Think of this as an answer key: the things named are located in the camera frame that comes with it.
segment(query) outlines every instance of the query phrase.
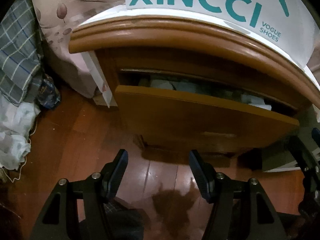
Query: gray plaid fabric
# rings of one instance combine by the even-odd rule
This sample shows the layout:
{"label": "gray plaid fabric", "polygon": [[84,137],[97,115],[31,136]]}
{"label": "gray plaid fabric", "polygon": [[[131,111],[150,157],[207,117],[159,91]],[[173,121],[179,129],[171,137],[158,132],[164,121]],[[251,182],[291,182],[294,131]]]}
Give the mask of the gray plaid fabric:
{"label": "gray plaid fabric", "polygon": [[16,0],[0,23],[0,91],[15,105],[38,93],[40,42],[32,0]]}

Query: hardwood floorboard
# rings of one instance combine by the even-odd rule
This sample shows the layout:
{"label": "hardwood floorboard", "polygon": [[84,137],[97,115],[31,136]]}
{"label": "hardwood floorboard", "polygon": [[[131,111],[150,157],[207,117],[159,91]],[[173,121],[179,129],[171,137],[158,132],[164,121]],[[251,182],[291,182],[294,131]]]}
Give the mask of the hardwood floorboard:
{"label": "hardwood floorboard", "polygon": [[[43,111],[38,119],[21,180],[7,184],[8,198],[22,216],[19,224],[23,238],[28,239],[60,178],[85,179],[124,148],[129,163],[117,198],[144,214],[144,239],[201,239],[212,205],[200,197],[187,165],[188,153],[159,154],[154,149],[141,149],[135,136],[126,131],[117,108],[96,106],[66,86],[62,86],[61,95],[61,105]],[[211,158],[210,162],[232,179],[256,177],[277,211],[297,214],[304,191],[301,171],[252,172],[241,168],[236,158]],[[79,217],[84,218],[81,208]]]}

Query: wooden trim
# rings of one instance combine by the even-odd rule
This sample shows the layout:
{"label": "wooden trim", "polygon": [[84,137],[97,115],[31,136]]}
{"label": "wooden trim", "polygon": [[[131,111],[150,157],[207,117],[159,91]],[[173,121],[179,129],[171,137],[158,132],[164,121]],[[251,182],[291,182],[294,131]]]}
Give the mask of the wooden trim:
{"label": "wooden trim", "polygon": [[126,46],[186,49],[232,60],[290,85],[320,108],[320,91],[292,62],[259,41],[201,21],[168,16],[107,19],[75,29],[69,51]]}
{"label": "wooden trim", "polygon": [[286,122],[295,126],[299,126],[299,121],[292,117],[278,114],[276,112],[268,111],[255,106],[250,106],[244,103],[239,103],[236,101],[216,98],[207,95],[194,94],[184,91],[167,90],[160,88],[148,88],[148,87],[138,87],[138,86],[124,86],[119,85],[116,88],[117,93],[127,93],[127,94],[139,94],[145,96],[153,96],[158,98],[171,98],[180,101],[194,102],[209,106],[216,106],[220,108],[227,108],[231,110],[246,112],[250,114],[255,114],[267,118],[272,118],[281,122]]}
{"label": "wooden trim", "polygon": [[[230,83],[227,83],[227,82],[222,82],[222,81],[217,80],[217,79],[210,79],[210,78],[205,78],[205,77],[202,77],[202,76],[195,76],[195,75],[190,75],[190,74],[176,73],[176,72],[169,72],[169,71],[161,71],[161,70],[157,71],[157,70],[152,70],[152,69],[121,69],[121,71],[124,72],[124,73],[151,73],[151,74],[161,74],[161,75],[168,75],[168,76],[169,75],[171,75],[171,76],[174,75],[174,76],[193,78],[193,79],[204,80],[204,81],[209,81],[209,82],[217,82],[217,83],[220,83],[220,84],[223,84],[223,85],[233,85],[233,84],[230,84]],[[247,89],[247,88],[244,88],[243,86],[242,87],[241,86],[237,86],[237,88],[243,89],[243,90],[248,91],[248,92],[252,92],[253,94],[260,95],[260,96],[265,97],[265,98],[272,99],[272,100],[274,100],[274,101],[276,101],[278,103],[284,104],[285,106],[288,106],[288,107],[292,108],[295,111],[298,111],[300,109],[300,107],[296,107],[295,105],[287,103],[286,101],[280,99],[279,97],[271,96],[269,93],[262,93],[260,91],[256,91],[256,90],[253,90],[253,89]]]}

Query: bolt head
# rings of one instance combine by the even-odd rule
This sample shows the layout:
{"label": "bolt head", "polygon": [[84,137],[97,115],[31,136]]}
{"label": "bolt head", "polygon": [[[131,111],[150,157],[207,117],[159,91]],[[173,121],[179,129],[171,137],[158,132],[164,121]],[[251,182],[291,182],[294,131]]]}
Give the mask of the bolt head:
{"label": "bolt head", "polygon": [[224,174],[222,172],[217,172],[216,178],[217,179],[224,179]]}
{"label": "bolt head", "polygon": [[92,177],[93,179],[98,179],[98,178],[100,178],[100,176],[101,176],[101,174],[100,174],[99,172],[95,172],[95,173],[93,173],[93,174],[91,175],[91,177]]}
{"label": "bolt head", "polygon": [[250,182],[251,182],[252,185],[257,185],[259,183],[256,178],[251,178]]}
{"label": "bolt head", "polygon": [[67,183],[67,180],[66,179],[60,179],[58,183],[59,183],[59,185],[62,186],[62,185],[65,185]]}

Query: drawer front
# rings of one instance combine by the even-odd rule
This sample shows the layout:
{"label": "drawer front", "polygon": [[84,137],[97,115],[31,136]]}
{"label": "drawer front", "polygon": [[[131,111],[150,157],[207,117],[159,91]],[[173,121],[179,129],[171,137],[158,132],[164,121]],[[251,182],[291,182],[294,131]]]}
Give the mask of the drawer front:
{"label": "drawer front", "polygon": [[285,80],[281,82],[256,69],[219,57],[168,48],[116,48],[109,52],[117,72],[162,73],[205,79],[257,93],[294,110],[310,105],[304,96],[284,84]]}
{"label": "drawer front", "polygon": [[219,144],[221,151],[228,144],[265,147],[299,126],[298,120],[272,111],[182,91],[119,85],[115,99],[133,133]]}

